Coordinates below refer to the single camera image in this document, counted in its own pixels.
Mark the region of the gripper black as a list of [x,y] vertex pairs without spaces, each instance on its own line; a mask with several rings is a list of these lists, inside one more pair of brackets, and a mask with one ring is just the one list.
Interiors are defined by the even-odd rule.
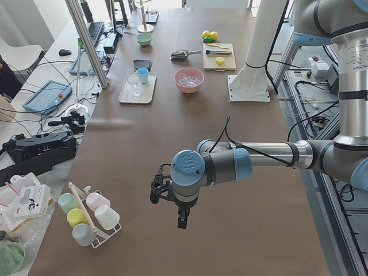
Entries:
[[178,222],[177,227],[179,229],[186,229],[187,228],[187,218],[190,213],[190,203],[189,202],[182,202],[176,201],[175,204],[178,207]]

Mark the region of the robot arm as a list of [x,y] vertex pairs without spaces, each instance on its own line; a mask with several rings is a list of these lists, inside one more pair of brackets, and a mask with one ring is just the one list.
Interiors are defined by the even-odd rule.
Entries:
[[367,2],[298,1],[293,36],[301,45],[338,46],[339,134],[295,143],[204,140],[177,153],[168,195],[179,228],[186,228],[200,188],[247,178],[255,166],[311,169],[367,189]]

